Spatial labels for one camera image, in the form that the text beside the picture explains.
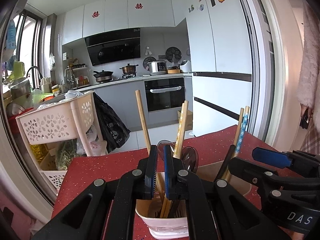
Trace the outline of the cardboard box on floor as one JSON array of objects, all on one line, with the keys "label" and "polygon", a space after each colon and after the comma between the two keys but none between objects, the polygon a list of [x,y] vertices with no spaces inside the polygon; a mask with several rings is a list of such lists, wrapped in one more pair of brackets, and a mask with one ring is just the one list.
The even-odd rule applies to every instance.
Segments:
[{"label": "cardboard box on floor", "polygon": [[[180,130],[181,128],[181,111],[177,111],[178,113],[178,130]],[[189,131],[189,130],[192,130],[193,129],[193,112],[188,110],[187,111],[187,116],[186,116],[186,119],[185,119],[185,122],[184,122],[185,126],[184,126],[184,130],[185,131]]]}]

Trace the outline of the dark brown spoon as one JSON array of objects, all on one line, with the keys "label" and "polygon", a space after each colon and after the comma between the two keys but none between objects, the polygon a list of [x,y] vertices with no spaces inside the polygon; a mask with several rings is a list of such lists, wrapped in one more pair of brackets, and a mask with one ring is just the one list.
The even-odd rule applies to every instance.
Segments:
[{"label": "dark brown spoon", "polygon": [[223,160],[223,163],[222,163],[222,165],[221,165],[221,167],[220,167],[220,169],[219,169],[219,171],[218,171],[218,173],[217,173],[217,175],[216,175],[216,177],[214,179],[214,182],[216,182],[217,180],[220,180],[220,179],[222,179],[224,177],[224,174],[225,174],[225,172],[227,171],[227,168],[228,168],[228,163],[229,163],[229,161],[231,160],[231,158],[232,158],[232,156],[234,154],[235,148],[236,148],[236,146],[233,145],[233,144],[229,147],[229,150],[228,150],[228,152],[227,152],[227,154],[226,154],[226,156],[225,156],[225,158]]}]

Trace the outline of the black built-in oven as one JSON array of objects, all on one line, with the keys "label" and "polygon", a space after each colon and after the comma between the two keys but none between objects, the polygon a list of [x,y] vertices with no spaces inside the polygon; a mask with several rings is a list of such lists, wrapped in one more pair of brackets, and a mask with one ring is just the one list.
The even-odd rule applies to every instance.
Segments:
[{"label": "black built-in oven", "polygon": [[145,81],[148,112],[181,107],[185,101],[184,78]]}]

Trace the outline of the wooden chopstick on table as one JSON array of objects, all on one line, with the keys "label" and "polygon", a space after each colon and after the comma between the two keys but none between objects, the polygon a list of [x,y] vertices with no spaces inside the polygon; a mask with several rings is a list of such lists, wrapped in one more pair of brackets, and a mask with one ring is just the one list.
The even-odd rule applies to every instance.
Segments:
[{"label": "wooden chopstick on table", "polygon": [[[233,145],[236,146],[237,145],[237,142],[238,142],[238,138],[239,138],[239,134],[240,134],[240,129],[241,129],[241,126],[242,126],[242,119],[243,119],[243,115],[244,115],[244,109],[241,108],[240,109],[240,115],[239,115],[239,120],[238,120],[238,126],[237,126],[237,129],[236,129],[236,134],[235,134],[235,137],[234,137],[234,141],[233,141]],[[230,173],[228,171],[228,168],[227,170],[225,171],[224,175],[223,175],[223,179],[226,180],[226,181],[229,181],[230,179]]]}]

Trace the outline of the blue dotted chopstick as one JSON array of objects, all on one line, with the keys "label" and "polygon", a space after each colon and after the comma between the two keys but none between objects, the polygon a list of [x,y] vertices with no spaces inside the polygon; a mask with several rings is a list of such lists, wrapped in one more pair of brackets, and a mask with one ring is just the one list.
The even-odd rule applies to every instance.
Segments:
[{"label": "blue dotted chopstick", "polygon": [[244,135],[245,135],[245,130],[246,130],[246,127],[247,127],[247,124],[248,124],[249,110],[250,110],[249,106],[246,106],[245,109],[244,109],[244,114],[242,116],[243,119],[242,119],[241,127],[240,127],[240,130],[239,130],[239,135],[237,137],[236,148],[235,148],[233,157],[237,157],[238,154],[240,153],[241,145],[242,145],[242,142],[243,142],[243,139],[244,139]]}]

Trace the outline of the black plastic bag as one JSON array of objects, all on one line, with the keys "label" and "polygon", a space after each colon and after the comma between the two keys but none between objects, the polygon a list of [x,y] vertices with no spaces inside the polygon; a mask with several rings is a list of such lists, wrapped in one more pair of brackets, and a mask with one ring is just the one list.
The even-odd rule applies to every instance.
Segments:
[{"label": "black plastic bag", "polygon": [[121,148],[130,137],[130,130],[121,121],[113,108],[93,93],[95,110],[103,139],[107,142],[106,150],[111,153]]}]

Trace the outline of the kitchen faucet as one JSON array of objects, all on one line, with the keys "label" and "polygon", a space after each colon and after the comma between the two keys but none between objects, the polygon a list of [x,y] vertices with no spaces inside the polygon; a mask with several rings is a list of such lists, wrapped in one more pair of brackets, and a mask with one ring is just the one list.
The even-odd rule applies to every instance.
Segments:
[{"label": "kitchen faucet", "polygon": [[40,72],[38,66],[31,66],[26,73],[26,78],[31,79],[31,87],[32,89],[39,88],[41,86],[41,79],[43,75]]}]

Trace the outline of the white utensil caddy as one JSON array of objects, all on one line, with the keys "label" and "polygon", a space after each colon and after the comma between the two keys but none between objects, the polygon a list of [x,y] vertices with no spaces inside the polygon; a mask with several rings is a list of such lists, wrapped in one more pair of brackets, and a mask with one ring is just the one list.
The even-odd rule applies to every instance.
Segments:
[{"label": "white utensil caddy", "polygon": [[174,218],[157,218],[160,212],[161,200],[154,198],[152,200],[137,200],[136,214],[148,226],[149,232],[155,239],[178,239],[189,236],[187,222],[190,215],[198,219],[212,218],[209,204],[206,199],[204,186],[200,180],[212,182],[217,175],[222,161],[217,163],[200,166],[197,168],[198,178],[193,180],[194,186],[187,185],[188,199],[182,200],[178,206]]}]

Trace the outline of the silver rice cooker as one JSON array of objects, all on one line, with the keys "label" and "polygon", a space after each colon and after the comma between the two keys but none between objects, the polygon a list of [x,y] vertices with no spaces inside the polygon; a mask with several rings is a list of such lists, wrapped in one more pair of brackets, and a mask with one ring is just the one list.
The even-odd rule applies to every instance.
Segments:
[{"label": "silver rice cooker", "polygon": [[151,75],[162,75],[167,73],[167,63],[165,61],[153,61],[149,63]]}]

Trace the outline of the black wok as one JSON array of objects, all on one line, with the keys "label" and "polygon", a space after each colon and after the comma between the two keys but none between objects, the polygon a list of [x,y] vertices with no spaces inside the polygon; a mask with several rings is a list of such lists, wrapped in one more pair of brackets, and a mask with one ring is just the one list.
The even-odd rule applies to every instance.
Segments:
[{"label": "black wok", "polygon": [[113,72],[112,71],[93,71],[93,76],[95,77],[95,80],[97,83],[106,83],[106,82],[110,82],[112,80],[112,75]]}]

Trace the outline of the translucent brown spoon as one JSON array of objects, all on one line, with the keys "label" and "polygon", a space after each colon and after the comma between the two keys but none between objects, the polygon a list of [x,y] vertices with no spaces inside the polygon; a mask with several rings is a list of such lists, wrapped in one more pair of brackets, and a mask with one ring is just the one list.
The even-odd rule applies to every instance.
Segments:
[{"label": "translucent brown spoon", "polygon": [[158,144],[157,144],[157,153],[159,155],[159,157],[164,161],[164,147],[166,145],[170,146],[171,149],[171,154],[173,154],[174,152],[174,148],[175,148],[175,143],[168,141],[168,140],[161,140]]}]

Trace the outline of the plain wooden chopstick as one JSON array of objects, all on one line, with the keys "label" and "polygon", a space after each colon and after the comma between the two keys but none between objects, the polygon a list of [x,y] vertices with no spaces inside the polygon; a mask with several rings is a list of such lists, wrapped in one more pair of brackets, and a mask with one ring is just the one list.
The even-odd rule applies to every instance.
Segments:
[{"label": "plain wooden chopstick", "polygon": [[[144,115],[144,108],[143,108],[143,104],[142,104],[142,97],[141,97],[140,90],[136,90],[135,94],[136,94],[136,101],[137,101],[137,107],[138,107],[138,111],[139,111],[140,122],[141,122],[142,130],[143,130],[143,134],[144,134],[144,139],[145,139],[145,143],[146,143],[146,148],[149,153],[150,148],[151,148],[151,142],[150,142],[149,132],[148,132],[146,119],[145,119],[145,115]],[[160,196],[161,202],[163,203],[164,194],[163,194],[163,190],[162,190],[162,186],[161,186],[161,182],[160,182],[158,174],[156,174],[156,190]]]},{"label": "plain wooden chopstick", "polygon": [[[178,133],[177,133],[177,140],[175,143],[175,148],[173,153],[173,157],[177,159],[181,158],[182,146],[183,146],[184,135],[185,135],[184,122],[187,116],[188,105],[189,105],[189,102],[187,100],[185,100],[184,103],[182,104],[181,123],[180,123],[181,128],[180,130],[178,130]],[[160,218],[168,217],[170,207],[171,207],[171,201],[167,199],[167,194],[165,194],[161,213],[160,213]]]}]

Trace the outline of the white refrigerator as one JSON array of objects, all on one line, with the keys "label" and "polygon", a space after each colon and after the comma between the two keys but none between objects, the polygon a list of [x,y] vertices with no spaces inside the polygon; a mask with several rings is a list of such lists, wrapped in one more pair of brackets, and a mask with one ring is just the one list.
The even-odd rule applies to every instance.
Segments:
[{"label": "white refrigerator", "polygon": [[238,123],[252,101],[252,53],[240,0],[182,0],[189,38],[193,134]]}]

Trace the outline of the bronze cooking pot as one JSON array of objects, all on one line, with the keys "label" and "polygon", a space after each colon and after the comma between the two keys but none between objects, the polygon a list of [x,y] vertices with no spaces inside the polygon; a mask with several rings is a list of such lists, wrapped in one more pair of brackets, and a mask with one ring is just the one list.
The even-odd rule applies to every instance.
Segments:
[{"label": "bronze cooking pot", "polygon": [[126,66],[120,68],[122,70],[123,75],[136,74],[136,68],[138,64],[130,64],[128,63]]}]

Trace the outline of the black range hood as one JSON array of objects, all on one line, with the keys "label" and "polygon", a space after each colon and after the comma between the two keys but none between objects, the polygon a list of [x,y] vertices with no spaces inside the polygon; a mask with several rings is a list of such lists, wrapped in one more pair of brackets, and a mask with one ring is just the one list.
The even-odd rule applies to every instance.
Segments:
[{"label": "black range hood", "polygon": [[140,28],[92,35],[85,43],[92,66],[140,58]]}]

